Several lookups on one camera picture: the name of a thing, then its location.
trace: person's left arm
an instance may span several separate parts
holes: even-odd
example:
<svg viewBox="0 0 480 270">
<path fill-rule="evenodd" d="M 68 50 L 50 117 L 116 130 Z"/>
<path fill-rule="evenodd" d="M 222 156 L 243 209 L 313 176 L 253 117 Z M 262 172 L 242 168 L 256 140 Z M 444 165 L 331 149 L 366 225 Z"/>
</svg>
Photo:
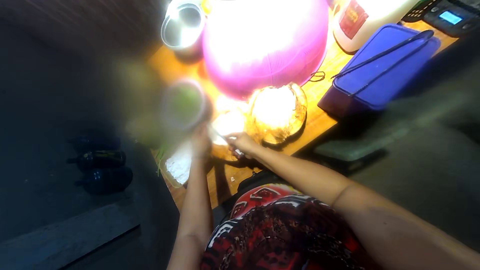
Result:
<svg viewBox="0 0 480 270">
<path fill-rule="evenodd" d="M 206 179 L 205 162 L 211 147 L 206 125 L 201 124 L 192 137 L 193 159 L 187 194 L 180 212 L 177 238 L 168 270 L 198 269 L 203 251 L 213 231 L 212 207 Z"/>
</svg>

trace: blue plastic container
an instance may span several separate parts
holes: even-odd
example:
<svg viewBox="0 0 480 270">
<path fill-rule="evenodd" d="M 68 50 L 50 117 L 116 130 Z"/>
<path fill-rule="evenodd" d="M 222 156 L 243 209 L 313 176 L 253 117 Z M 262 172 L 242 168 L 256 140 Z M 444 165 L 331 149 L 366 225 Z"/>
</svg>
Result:
<svg viewBox="0 0 480 270">
<path fill-rule="evenodd" d="M 384 25 L 358 50 L 342 71 L 418 33 L 419 31 L 400 25 Z M 318 106 L 337 117 L 365 110 L 384 109 L 440 47 L 440 41 L 436 37 L 431 37 L 421 49 L 403 61 L 399 61 L 423 43 L 425 43 L 424 39 L 414 40 L 350 73 L 336 77 L 330 89 L 318 102 Z M 387 73 L 371 82 L 361 92 L 352 95 L 392 65 L 393 68 Z"/>
</svg>

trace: pink plastic bowl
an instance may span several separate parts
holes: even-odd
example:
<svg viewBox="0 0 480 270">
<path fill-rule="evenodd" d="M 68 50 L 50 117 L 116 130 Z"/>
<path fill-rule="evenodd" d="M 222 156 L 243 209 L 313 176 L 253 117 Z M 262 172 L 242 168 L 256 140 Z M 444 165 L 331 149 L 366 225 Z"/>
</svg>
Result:
<svg viewBox="0 0 480 270">
<path fill-rule="evenodd" d="M 217 1 L 204 31 L 208 75 L 235 98 L 303 85 L 325 57 L 327 32 L 325 0 Z"/>
</svg>

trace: bottle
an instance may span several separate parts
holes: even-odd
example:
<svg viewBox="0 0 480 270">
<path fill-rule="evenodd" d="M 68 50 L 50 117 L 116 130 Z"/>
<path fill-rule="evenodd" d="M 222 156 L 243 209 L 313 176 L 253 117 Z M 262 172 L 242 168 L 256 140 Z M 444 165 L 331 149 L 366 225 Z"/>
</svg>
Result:
<svg viewBox="0 0 480 270">
<path fill-rule="evenodd" d="M 120 138 L 116 136 L 108 137 L 95 130 L 89 130 L 85 134 L 69 139 L 67 143 L 71 144 L 77 153 L 95 150 L 118 150 L 120 148 Z"/>
<path fill-rule="evenodd" d="M 83 186 L 85 191 L 91 194 L 105 195 L 124 191 L 132 179 L 133 173 L 128 167 L 93 169 L 76 181 L 75 186 Z"/>
<path fill-rule="evenodd" d="M 333 34 L 346 52 L 354 52 L 385 24 L 398 23 L 419 0 L 350 0 L 335 15 Z"/>
<path fill-rule="evenodd" d="M 77 163 L 82 171 L 93 168 L 114 168 L 125 164 L 126 156 L 123 151 L 99 150 L 88 151 L 73 159 L 67 159 L 67 163 Z"/>
</svg>

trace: black metal tongs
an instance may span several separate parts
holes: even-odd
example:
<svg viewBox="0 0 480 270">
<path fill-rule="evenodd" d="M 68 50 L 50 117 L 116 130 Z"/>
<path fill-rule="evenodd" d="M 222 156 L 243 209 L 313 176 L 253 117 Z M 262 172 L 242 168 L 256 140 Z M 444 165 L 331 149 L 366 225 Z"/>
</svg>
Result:
<svg viewBox="0 0 480 270">
<path fill-rule="evenodd" d="M 358 93 L 360 93 L 361 91 L 365 90 L 367 88 L 368 85 L 370 85 L 372 82 L 376 81 L 378 78 L 380 78 L 381 76 L 383 76 L 385 73 L 389 72 L 392 68 L 394 68 L 398 63 L 402 62 L 403 60 L 407 59 L 408 57 L 412 56 L 414 53 L 418 52 L 421 48 L 423 48 L 427 42 L 430 40 L 430 38 L 433 36 L 433 31 L 432 30 L 425 30 L 425 31 L 422 31 L 416 35 L 414 35 L 413 37 L 410 37 L 400 43 L 398 43 L 397 45 L 391 47 L 390 49 L 387 49 L 387 50 L 384 50 L 382 51 L 381 53 L 377 54 L 377 55 L 374 55 L 372 57 L 370 57 L 369 59 L 361 62 L 361 63 L 358 63 L 352 67 L 349 67 L 347 68 L 346 70 L 344 71 L 341 71 L 340 73 L 336 74 L 336 75 L 333 75 L 332 76 L 332 79 L 337 77 L 341 77 L 341 76 L 344 76 L 368 63 L 371 63 L 377 59 L 379 59 L 380 57 L 383 57 L 389 53 L 391 53 L 392 51 L 402 47 L 402 46 L 405 46 L 406 44 L 409 44 L 415 40 L 419 40 L 419 39 L 424 39 L 424 42 L 422 44 L 420 44 L 420 46 L 418 46 L 417 48 L 415 48 L 414 50 L 412 50 L 411 52 L 409 52 L 407 55 L 405 55 L 404 57 L 402 57 L 400 60 L 398 60 L 397 62 L 395 62 L 393 65 L 389 66 L 387 69 L 385 69 L 384 71 L 380 72 L 376 77 L 374 77 L 372 80 L 370 80 L 369 82 L 367 82 L 364 86 L 362 86 L 359 90 L 349 94 L 349 96 L 354 96 Z"/>
</svg>

